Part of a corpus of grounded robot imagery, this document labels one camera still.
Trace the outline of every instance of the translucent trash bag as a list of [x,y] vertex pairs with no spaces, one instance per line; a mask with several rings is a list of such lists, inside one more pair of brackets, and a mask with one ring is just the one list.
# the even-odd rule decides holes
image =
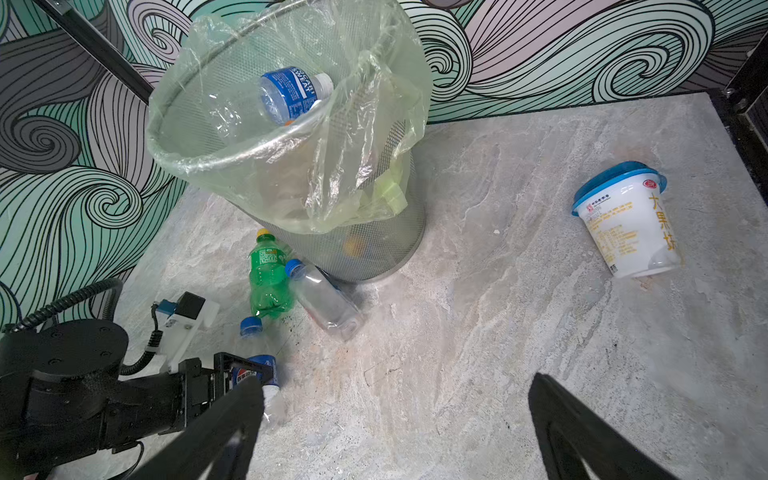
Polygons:
[[[333,93],[279,126],[247,102],[262,74],[285,67],[329,75]],[[150,98],[147,149],[257,219],[327,233],[405,209],[431,90],[396,0],[288,0],[258,15],[204,16]]]

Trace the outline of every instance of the plastic bottle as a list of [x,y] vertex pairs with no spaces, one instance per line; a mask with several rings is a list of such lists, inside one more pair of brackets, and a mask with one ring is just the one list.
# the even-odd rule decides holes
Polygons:
[[[272,379],[261,387],[264,394],[264,418],[261,420],[260,432],[275,429],[286,421],[286,406],[283,394],[280,392],[280,377],[277,373],[275,357],[265,355],[267,352],[264,338],[261,336],[261,319],[257,316],[249,316],[240,322],[239,334],[235,337],[233,353],[237,356],[249,359],[252,362],[261,363],[272,367]],[[261,374],[253,370],[234,369],[232,371],[232,388],[248,376],[256,375],[261,381]]]
[[333,81],[328,74],[310,77],[301,68],[287,67],[262,75],[260,90],[264,114],[285,125],[310,111],[316,101],[330,97]]
[[266,228],[257,233],[250,253],[250,312],[262,319],[277,319],[293,308],[293,295],[285,273],[286,254]]
[[363,323],[360,311],[316,266],[291,260],[285,270],[290,277],[291,292],[315,323],[343,340],[355,335]]

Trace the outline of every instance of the green plastic bottle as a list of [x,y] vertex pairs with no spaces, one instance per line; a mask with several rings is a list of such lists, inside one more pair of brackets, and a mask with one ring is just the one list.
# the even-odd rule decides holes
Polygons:
[[277,319],[293,308],[293,295],[285,272],[286,254],[266,228],[257,233],[250,253],[250,312]]

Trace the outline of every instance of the trash can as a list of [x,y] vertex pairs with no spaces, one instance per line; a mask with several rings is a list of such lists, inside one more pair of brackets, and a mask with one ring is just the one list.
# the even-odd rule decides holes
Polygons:
[[[288,66],[328,74],[330,98],[292,124],[225,142],[210,98]],[[340,280],[399,268],[425,225],[411,147],[432,77],[396,0],[289,0],[258,15],[197,19],[151,96],[147,149]]]

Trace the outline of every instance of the marble surface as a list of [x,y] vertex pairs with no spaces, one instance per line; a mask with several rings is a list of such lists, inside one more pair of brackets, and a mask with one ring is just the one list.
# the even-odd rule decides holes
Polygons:
[[[290,421],[259,439],[249,478],[545,478],[535,372],[681,478],[768,475],[768,209],[705,94],[434,125],[414,158],[424,239],[358,287],[359,335],[337,343],[300,308],[270,334]],[[625,160],[667,175],[683,269],[614,280],[570,215],[576,189]],[[127,360],[151,301],[184,290],[222,304],[189,355],[226,349],[256,231],[190,187],[124,289]],[[135,454],[56,478],[114,475]]]

